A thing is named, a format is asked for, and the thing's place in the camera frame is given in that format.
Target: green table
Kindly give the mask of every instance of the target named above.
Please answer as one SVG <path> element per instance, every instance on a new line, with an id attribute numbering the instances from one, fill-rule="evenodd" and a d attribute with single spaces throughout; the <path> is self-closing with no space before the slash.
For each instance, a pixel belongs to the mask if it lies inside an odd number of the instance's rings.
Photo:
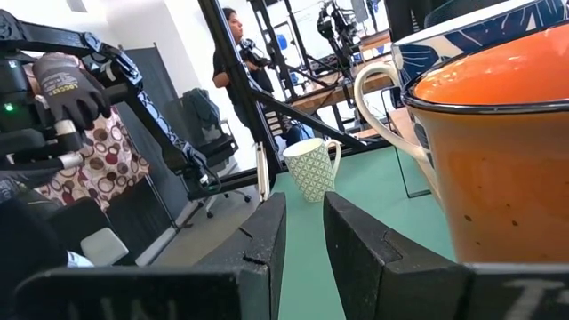
<path id="1" fill-rule="evenodd" d="M 421 183 L 412 159 L 402 157 L 402 166 L 408 181 Z M 279 319 L 345 319 L 326 252 L 322 203 L 306 202 L 289 173 L 277 176 L 273 192 L 285 192 L 287 205 Z M 343 158 L 336 192 L 413 241 L 454 260 L 443 212 L 432 196 L 406 197 L 393 148 Z"/>

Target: polka dot fabric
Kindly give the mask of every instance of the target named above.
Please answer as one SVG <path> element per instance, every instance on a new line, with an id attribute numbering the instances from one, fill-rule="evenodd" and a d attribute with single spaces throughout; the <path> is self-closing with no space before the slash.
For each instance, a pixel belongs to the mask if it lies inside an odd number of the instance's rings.
<path id="1" fill-rule="evenodd" d="M 89 196 L 106 211 L 109 201 L 148 174 L 148 162 L 132 147 L 116 109 L 109 119 L 100 117 L 86 132 L 81 149 L 84 164 L 59 172 L 51 183 L 36 191 L 60 204 Z"/>

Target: gray jacket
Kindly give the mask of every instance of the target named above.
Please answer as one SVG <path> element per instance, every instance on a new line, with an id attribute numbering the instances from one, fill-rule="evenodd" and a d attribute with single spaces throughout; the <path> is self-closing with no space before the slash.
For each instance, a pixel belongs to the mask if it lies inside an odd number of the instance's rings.
<path id="1" fill-rule="evenodd" d="M 220 131 L 220 109 L 204 89 L 192 89 L 167 103 L 162 115 L 174 132 L 194 147 L 210 142 L 209 131 Z"/>

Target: green light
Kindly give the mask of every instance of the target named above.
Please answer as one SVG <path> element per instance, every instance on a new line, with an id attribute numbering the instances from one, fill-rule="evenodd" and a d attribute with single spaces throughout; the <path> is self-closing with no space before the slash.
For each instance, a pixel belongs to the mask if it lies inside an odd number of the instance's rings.
<path id="1" fill-rule="evenodd" d="M 6 110 L 8 112 L 12 112 L 14 110 L 13 104 L 11 104 L 11 103 L 4 104 L 4 110 Z"/>

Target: green patterned mug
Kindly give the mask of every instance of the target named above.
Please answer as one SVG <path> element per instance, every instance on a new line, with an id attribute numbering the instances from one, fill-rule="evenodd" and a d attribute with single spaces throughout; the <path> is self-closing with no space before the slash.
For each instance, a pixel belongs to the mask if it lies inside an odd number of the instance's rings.
<path id="1" fill-rule="evenodd" d="M 328 147 L 336 148 L 332 165 Z M 334 191 L 334 179 L 340 165 L 341 147 L 336 140 L 324 142 L 320 138 L 297 142 L 283 151 L 284 161 L 304 198 L 310 202 L 324 200 L 324 192 Z"/>

